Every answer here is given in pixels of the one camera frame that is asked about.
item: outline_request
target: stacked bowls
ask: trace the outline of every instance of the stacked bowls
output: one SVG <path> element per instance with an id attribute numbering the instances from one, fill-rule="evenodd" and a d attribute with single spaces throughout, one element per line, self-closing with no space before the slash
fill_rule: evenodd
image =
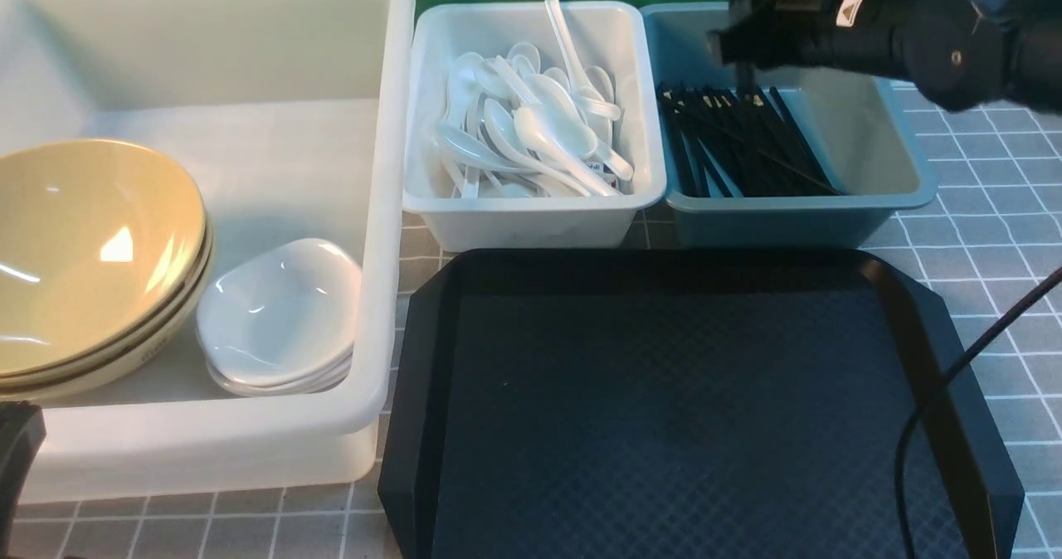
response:
<path id="1" fill-rule="evenodd" d="M 195 308 L 213 230 L 191 176 L 127 142 L 0 157 L 0 400 L 83 392 L 143 366 Z"/>

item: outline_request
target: white plastic bin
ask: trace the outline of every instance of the white plastic bin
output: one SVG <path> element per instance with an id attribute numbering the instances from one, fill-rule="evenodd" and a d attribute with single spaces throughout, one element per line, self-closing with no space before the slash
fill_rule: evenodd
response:
<path id="1" fill-rule="evenodd" d="M 364 270 L 341 385 L 230 397 L 189 324 L 143 370 L 46 408 L 23 503 L 347 481 L 372 469 L 394 341 L 413 4 L 0 0 L 0 154 L 79 136 L 140 142 L 199 184 L 216 274 L 309 236 Z"/>
<path id="2" fill-rule="evenodd" d="M 451 199 L 453 183 L 430 152 L 446 108 L 450 63 L 475 51 L 504 55 L 518 41 L 542 51 L 543 68 L 563 68 L 561 49 L 542 2 L 455 4 L 421 16 L 413 38 L 402 207 L 424 218 L 444 250 L 476 248 L 603 248 L 618 245 L 638 209 L 664 196 L 660 117 L 641 15 L 626 3 L 575 2 L 565 17 L 586 66 L 616 83 L 623 117 L 616 150 L 634 165 L 632 193 L 622 197 Z"/>

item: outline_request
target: blue bin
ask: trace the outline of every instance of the blue bin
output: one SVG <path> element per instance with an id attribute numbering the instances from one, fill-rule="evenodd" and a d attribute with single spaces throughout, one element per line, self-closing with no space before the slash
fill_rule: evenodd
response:
<path id="1" fill-rule="evenodd" d="M 705 33 L 729 23 L 724 3 L 641 9 L 653 80 L 733 87 L 731 68 L 708 58 Z M 857 248 L 894 211 L 937 196 L 937 179 L 903 120 L 888 81 L 829 69 L 760 72 L 777 86 L 834 186 L 847 196 L 693 198 L 679 191 L 667 132 L 666 200 L 686 248 Z"/>

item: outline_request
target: black tray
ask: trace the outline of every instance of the black tray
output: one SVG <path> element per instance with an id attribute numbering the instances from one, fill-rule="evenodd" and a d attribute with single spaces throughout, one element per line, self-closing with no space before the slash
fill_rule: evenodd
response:
<path id="1" fill-rule="evenodd" d="M 406 559 L 897 559 L 896 439 L 961 351 L 856 251 L 467 253 L 410 302 L 380 498 Z M 1010 556 L 972 372 L 907 468 L 919 559 Z"/>

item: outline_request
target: plastic tub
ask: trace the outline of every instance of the plastic tub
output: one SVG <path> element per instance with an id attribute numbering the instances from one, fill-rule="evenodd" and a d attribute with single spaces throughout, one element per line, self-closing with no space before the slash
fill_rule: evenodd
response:
<path id="1" fill-rule="evenodd" d="M 365 276 L 341 385 L 228 396 L 188 324 L 136 373 L 46 408 L 22 503 L 372 469 L 394 340 L 413 2 L 0 0 L 0 154 L 76 136 L 156 148 L 203 193 L 216 275 L 323 237 Z"/>
<path id="2" fill-rule="evenodd" d="M 733 86 L 734 72 L 708 58 L 705 33 L 730 23 L 723 3 L 669 3 L 641 10 L 657 82 Z M 885 80 L 828 69 L 761 72 L 783 90 L 827 176 L 850 196 L 693 198 L 678 190 L 667 142 L 667 202 L 679 241 L 700 247 L 856 248 L 902 208 L 925 206 L 937 180 Z"/>
<path id="3" fill-rule="evenodd" d="M 450 62 L 467 51 L 504 55 L 526 40 L 542 51 L 544 69 L 564 63 L 542 2 L 432 7 L 421 16 L 413 38 L 402 207 L 424 217 L 444 250 L 615 247 L 638 209 L 664 196 L 660 117 L 641 16 L 611 1 L 566 3 L 564 12 L 580 61 L 603 67 L 616 82 L 623 117 L 616 123 L 614 146 L 634 165 L 632 193 L 450 199 L 453 183 L 430 153 L 433 126 L 446 108 Z"/>

